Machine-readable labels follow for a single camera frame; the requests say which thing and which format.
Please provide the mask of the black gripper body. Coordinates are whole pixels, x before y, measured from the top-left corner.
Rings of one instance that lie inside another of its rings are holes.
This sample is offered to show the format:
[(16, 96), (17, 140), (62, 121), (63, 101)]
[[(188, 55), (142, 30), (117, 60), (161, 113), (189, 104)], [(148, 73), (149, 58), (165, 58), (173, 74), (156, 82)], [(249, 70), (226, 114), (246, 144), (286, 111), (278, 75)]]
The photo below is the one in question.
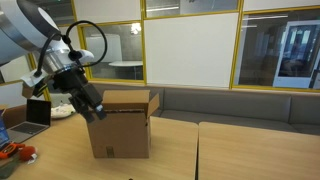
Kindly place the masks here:
[(73, 68), (58, 73), (53, 77), (53, 86), (62, 93), (69, 93), (69, 101), (74, 107), (95, 107), (97, 92), (84, 76), (82, 70)]

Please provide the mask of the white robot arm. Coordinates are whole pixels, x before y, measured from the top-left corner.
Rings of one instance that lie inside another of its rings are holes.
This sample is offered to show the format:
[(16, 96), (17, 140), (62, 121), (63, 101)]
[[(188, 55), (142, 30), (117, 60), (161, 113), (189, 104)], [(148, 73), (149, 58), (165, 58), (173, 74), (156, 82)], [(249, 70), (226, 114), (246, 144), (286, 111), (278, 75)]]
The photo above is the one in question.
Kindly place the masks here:
[(87, 122), (106, 118), (102, 97), (84, 72), (100, 62), (93, 53), (74, 49), (69, 34), (41, 7), (28, 0), (0, 0), (1, 64), (28, 53), (37, 55), (37, 68), (21, 77), (24, 97), (40, 96), (51, 80)]

